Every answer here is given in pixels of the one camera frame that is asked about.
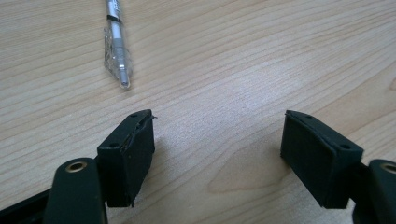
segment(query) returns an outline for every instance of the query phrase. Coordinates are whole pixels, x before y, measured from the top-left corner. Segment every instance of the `black plastic part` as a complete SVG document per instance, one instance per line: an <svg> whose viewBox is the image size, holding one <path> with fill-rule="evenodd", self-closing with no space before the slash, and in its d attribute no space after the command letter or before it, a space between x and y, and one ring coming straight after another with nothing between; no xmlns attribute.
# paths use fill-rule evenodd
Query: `black plastic part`
<svg viewBox="0 0 396 224"><path fill-rule="evenodd" d="M50 190L43 191L0 212L0 223L42 223Z"/></svg>
<svg viewBox="0 0 396 224"><path fill-rule="evenodd" d="M355 202L353 210L353 223L355 224L378 224L378 217L373 208L372 199L369 196L368 179L370 178L370 170L364 164L352 173L352 188L350 198Z"/></svg>
<svg viewBox="0 0 396 224"><path fill-rule="evenodd" d="M44 223L107 223L95 160L79 158L57 169Z"/></svg>
<svg viewBox="0 0 396 224"><path fill-rule="evenodd" d="M396 223L396 163L373 160L369 164L368 190L380 223Z"/></svg>
<svg viewBox="0 0 396 224"><path fill-rule="evenodd" d="M155 150L153 119L151 110L128 116L97 148L107 206L134 206Z"/></svg>
<svg viewBox="0 0 396 224"><path fill-rule="evenodd" d="M347 207L350 174L360 166L362 153L362 148L320 120L300 112L286 112L281 157L320 206Z"/></svg>

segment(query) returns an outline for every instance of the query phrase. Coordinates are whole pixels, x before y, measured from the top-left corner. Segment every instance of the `clamp jaw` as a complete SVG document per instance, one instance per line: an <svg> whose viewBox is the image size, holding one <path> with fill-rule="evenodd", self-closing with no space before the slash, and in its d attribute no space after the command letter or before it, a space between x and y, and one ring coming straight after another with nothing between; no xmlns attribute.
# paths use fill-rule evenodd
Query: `clamp jaw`
<svg viewBox="0 0 396 224"><path fill-rule="evenodd" d="M356 203L354 223L396 223L396 163L361 163L363 149L320 120L287 111L281 157L325 208Z"/></svg>
<svg viewBox="0 0 396 224"><path fill-rule="evenodd" d="M109 207L134 206L151 165L150 110L128 116L97 148L95 159L61 165L52 188L0 212L0 223L107 223Z"/></svg>

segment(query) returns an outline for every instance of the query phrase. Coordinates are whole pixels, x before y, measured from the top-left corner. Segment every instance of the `wooden table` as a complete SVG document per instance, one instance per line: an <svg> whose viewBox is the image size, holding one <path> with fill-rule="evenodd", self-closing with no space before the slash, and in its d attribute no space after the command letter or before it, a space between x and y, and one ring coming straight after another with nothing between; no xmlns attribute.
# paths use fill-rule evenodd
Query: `wooden table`
<svg viewBox="0 0 396 224"><path fill-rule="evenodd" d="M156 152L110 223L351 223L279 157L284 113L396 161L395 1L122 0L132 89L103 66L105 2L0 3L0 208L150 108Z"/></svg>

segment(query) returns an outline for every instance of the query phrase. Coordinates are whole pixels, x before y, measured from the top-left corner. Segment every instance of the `hole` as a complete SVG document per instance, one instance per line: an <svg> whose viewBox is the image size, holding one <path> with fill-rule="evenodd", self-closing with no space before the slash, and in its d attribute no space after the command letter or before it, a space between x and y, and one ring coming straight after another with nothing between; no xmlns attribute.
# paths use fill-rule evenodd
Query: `hole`
<svg viewBox="0 0 396 224"><path fill-rule="evenodd" d="M119 146L119 144L118 144L118 143L112 143L112 144L110 144L109 146L110 146L110 147L117 147L117 146Z"/></svg>
<svg viewBox="0 0 396 224"><path fill-rule="evenodd" d="M350 146L349 145L345 145L345 144L341 145L340 147L342 147L344 149L350 149Z"/></svg>
<svg viewBox="0 0 396 224"><path fill-rule="evenodd" d="M78 171L83 170L87 166L87 162L85 161L77 161L74 163L71 163L66 167L66 172L68 173L75 173Z"/></svg>
<svg viewBox="0 0 396 224"><path fill-rule="evenodd" d="M381 164L382 169L396 175L396 166L390 163L382 163Z"/></svg>

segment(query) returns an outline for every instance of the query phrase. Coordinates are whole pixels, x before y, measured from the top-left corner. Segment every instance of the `ballpoint pen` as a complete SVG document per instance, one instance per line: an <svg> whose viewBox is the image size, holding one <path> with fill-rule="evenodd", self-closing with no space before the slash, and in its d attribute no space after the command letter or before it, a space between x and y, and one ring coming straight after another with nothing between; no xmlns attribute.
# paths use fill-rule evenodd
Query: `ballpoint pen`
<svg viewBox="0 0 396 224"><path fill-rule="evenodd" d="M105 68L120 81L123 89L130 87L132 62L125 47L125 33L118 0L106 0L108 27L105 28Z"/></svg>

